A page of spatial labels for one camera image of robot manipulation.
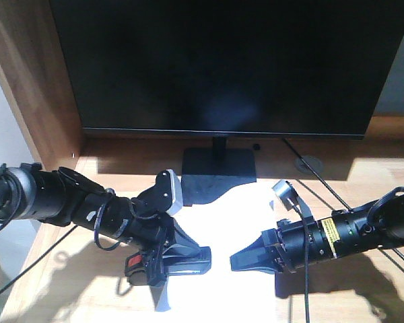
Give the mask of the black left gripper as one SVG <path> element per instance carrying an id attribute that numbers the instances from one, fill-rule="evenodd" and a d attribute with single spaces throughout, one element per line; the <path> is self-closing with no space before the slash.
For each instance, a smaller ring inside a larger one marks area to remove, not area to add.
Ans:
<path id="1" fill-rule="evenodd" d="M 112 251 L 120 243 L 140 246 L 155 240 L 160 220 L 169 216 L 160 210 L 160 194 L 150 188 L 131 199 L 111 192 L 101 194 L 74 191 L 70 195 L 70 219 L 94 232 L 98 248 Z M 161 287 L 167 280 L 163 265 L 163 247 L 149 250 L 145 273 L 150 287 Z"/>

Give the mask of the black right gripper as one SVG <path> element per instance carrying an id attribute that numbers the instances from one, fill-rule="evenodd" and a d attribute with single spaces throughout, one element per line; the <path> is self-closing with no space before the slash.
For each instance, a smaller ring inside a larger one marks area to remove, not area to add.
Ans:
<path id="1" fill-rule="evenodd" d="M 263 273 L 290 273 L 304 266 L 305 231 L 301 221 L 287 223 L 281 220 L 277 229 L 263 231 L 252 244 L 231 255 L 232 271 L 260 271 Z M 314 218 L 306 218 L 309 231 L 308 263 L 323 261 L 321 229 Z"/>

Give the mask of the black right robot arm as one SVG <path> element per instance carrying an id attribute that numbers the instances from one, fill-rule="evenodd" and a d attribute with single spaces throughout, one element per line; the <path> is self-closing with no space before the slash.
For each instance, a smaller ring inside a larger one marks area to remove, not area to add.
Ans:
<path id="1" fill-rule="evenodd" d="M 319 220 L 289 182 L 282 180 L 273 189 L 286 209 L 300 211 L 304 217 L 296 222 L 282 219 L 275 228 L 263 231 L 255 242 L 230 257 L 233 271 L 294 273 L 305 264 L 404 246 L 404 186 L 349 211 L 334 210 Z"/>

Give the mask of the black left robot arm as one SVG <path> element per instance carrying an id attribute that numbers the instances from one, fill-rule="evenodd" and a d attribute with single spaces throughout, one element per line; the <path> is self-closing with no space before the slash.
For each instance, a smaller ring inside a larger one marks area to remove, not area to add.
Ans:
<path id="1" fill-rule="evenodd" d="M 103 235 L 117 244 L 134 244 L 138 251 L 125 267 L 129 282 L 160 287 L 167 279 L 162 254 L 180 194 L 172 170 L 161 171 L 152 187 L 129 199 L 69 168 L 45 172 L 40 163 L 2 165 L 0 224 L 17 219 L 60 227 L 73 223 L 92 230 L 96 243 Z"/>

